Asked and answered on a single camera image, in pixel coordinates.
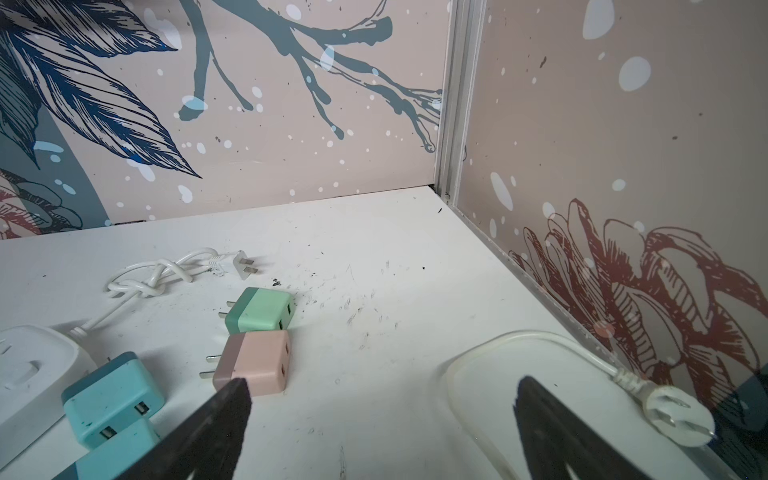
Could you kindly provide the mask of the teal charger plug lower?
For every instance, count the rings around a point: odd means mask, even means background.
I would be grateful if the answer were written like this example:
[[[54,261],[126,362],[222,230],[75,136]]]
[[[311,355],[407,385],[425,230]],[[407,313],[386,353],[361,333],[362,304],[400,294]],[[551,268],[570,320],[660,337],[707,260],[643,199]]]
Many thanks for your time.
[[[54,480],[115,479],[160,442],[149,420],[139,419],[68,466]]]

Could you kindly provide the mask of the green charger plug far right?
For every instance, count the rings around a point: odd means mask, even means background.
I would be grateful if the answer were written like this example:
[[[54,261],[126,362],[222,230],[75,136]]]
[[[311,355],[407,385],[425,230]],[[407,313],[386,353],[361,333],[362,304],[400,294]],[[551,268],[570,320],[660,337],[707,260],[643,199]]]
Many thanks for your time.
[[[228,301],[229,310],[219,317],[230,335],[288,328],[295,313],[294,297],[284,291],[248,287],[239,298]]]

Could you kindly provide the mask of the white square power socket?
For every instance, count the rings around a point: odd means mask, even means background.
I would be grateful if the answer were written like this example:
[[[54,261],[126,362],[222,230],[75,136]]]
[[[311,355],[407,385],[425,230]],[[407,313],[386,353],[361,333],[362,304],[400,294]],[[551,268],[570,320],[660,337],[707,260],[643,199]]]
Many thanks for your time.
[[[80,345],[51,328],[22,325],[1,332],[2,466],[64,416],[64,390],[96,369]]]

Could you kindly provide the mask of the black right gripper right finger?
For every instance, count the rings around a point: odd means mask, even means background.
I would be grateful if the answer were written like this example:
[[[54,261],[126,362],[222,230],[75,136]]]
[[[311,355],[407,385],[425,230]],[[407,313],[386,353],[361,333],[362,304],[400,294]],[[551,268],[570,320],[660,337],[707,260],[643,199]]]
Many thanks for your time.
[[[514,413],[534,480],[648,477],[533,377],[519,382]]]

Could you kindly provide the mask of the pink USB charger plug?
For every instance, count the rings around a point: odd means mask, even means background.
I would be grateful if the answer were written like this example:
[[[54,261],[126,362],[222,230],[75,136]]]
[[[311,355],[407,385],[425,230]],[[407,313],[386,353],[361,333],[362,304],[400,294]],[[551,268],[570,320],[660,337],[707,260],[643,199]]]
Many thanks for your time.
[[[287,330],[231,335],[222,352],[206,357],[215,368],[199,373],[221,390],[231,380],[244,379],[252,397],[283,392],[288,382],[291,341]]]

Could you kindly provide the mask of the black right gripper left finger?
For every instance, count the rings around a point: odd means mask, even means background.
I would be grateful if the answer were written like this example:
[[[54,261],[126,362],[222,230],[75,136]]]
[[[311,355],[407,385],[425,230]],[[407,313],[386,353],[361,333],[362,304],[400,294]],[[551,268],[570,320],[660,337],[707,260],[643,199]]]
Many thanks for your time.
[[[229,381],[121,479],[231,479],[251,413],[243,379]]]

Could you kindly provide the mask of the teal charger plug upper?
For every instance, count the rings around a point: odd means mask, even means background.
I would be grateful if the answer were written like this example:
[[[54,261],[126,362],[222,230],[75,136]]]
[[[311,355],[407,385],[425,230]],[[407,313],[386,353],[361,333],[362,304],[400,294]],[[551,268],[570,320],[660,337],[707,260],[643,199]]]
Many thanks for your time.
[[[166,397],[137,354],[127,351],[64,389],[61,401],[78,443],[93,450],[155,415]]]

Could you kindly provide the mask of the teal charger plug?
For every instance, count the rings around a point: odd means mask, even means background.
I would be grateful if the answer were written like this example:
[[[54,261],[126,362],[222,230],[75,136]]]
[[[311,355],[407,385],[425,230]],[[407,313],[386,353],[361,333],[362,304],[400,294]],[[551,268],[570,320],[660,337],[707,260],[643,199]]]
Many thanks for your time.
[[[160,442],[149,420],[139,419],[68,466],[54,480],[115,479]]]
[[[64,389],[61,401],[78,443],[93,450],[155,415],[166,397],[137,354],[127,351]]]

